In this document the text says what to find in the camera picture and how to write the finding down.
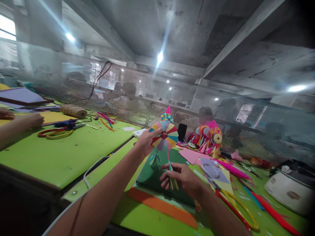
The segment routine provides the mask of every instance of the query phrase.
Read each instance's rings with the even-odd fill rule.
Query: yellow paper
[[[0,90],[7,90],[7,89],[10,89],[10,88],[4,84],[0,84]]]
[[[205,182],[208,183],[206,177],[202,176],[202,173],[203,173],[203,172],[202,172],[201,168],[199,168],[198,170],[196,170],[196,169],[194,170],[195,173],[196,173],[196,171],[201,175],[201,176],[199,175],[199,177],[202,178]],[[220,181],[220,180],[216,180],[216,179],[212,178],[213,181],[214,181],[220,188],[222,188],[222,189],[224,189],[225,191],[228,191],[228,192],[230,192],[231,194],[234,195],[233,189],[232,189],[232,185],[231,185],[230,172],[229,172],[228,170],[223,170],[223,169],[221,169],[221,171],[222,171],[222,173],[224,174],[224,176],[226,177],[226,179],[229,181],[229,183],[225,183],[225,182],[222,182],[222,181]],[[226,197],[223,193],[221,193],[221,195],[228,201],[227,197]]]
[[[18,115],[27,115],[29,113],[24,113],[24,114],[15,114],[16,116]],[[61,112],[41,112],[40,113],[41,116],[44,117],[44,124],[47,123],[53,123],[53,122],[59,122],[59,121],[66,121],[69,119],[77,119],[75,117],[72,116],[67,116]],[[0,126],[9,123],[10,120],[0,120]]]
[[[1,107],[3,107],[3,108],[8,108],[9,106],[0,103],[0,108],[1,108]]]

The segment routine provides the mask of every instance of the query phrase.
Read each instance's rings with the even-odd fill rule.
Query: twine spool
[[[70,115],[79,119],[83,119],[88,114],[87,111],[81,107],[76,107],[71,104],[61,105],[60,111],[65,113],[66,115]]]

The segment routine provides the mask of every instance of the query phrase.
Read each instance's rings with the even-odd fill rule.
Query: yellow scissors handle
[[[63,130],[63,131],[47,134],[46,138],[47,139],[60,139],[60,138],[68,137],[72,133],[73,133],[73,129],[70,131]]]
[[[250,210],[247,208],[247,206],[245,206],[240,200],[236,199],[236,197],[231,194],[228,191],[225,191],[224,189],[221,189],[221,192],[228,198],[228,200],[230,201],[231,205],[238,211],[238,213],[247,221],[248,225],[251,227],[252,230],[254,231],[259,231],[259,225],[258,222],[256,221],[255,217],[253,216],[253,214],[250,212]],[[240,210],[238,209],[238,207],[236,206],[236,204],[232,201],[233,198],[236,202],[238,202],[238,204],[241,205],[241,207],[244,208],[244,210],[248,213],[248,215],[250,216],[250,218],[252,219],[252,222],[249,222],[244,215],[240,212]]]

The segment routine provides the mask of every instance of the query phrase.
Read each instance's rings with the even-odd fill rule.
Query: window
[[[0,14],[0,37],[16,41],[14,21],[1,14]]]

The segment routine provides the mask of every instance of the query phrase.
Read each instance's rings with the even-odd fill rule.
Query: white cable
[[[106,158],[106,157],[109,157],[109,156],[101,157],[100,159],[98,159],[97,162],[95,162],[95,163],[93,164],[93,166],[91,166],[91,167],[84,173],[84,175],[83,175],[83,180],[84,180],[86,186],[88,187],[88,191],[91,189],[91,186],[90,186],[88,180],[86,179],[86,174],[87,174],[87,173],[90,171],[90,169],[92,169],[100,160],[102,160],[102,159],[104,159],[104,158]],[[43,233],[42,236],[46,236],[46,235],[49,233],[49,231],[52,229],[52,227],[54,227],[54,225],[57,223],[57,221],[69,210],[69,208],[72,207],[72,206],[73,206],[79,199],[81,199],[81,197],[82,197],[83,195],[85,195],[86,193],[82,194],[78,199],[76,199],[76,200],[75,200],[74,202],[72,202],[66,209],[64,209],[63,212],[61,212],[60,215],[59,215],[59,216],[52,222],[52,224],[46,229],[46,231]]]
[[[88,190],[91,189],[91,185],[89,184],[88,180],[86,179],[86,174],[87,174],[87,173],[90,171],[90,169],[92,169],[100,160],[103,160],[103,159],[106,158],[106,157],[109,157],[109,156],[101,157],[100,159],[98,159],[98,160],[93,164],[93,166],[91,166],[91,167],[84,173],[84,175],[83,175],[83,180],[84,180],[86,186],[88,187]]]

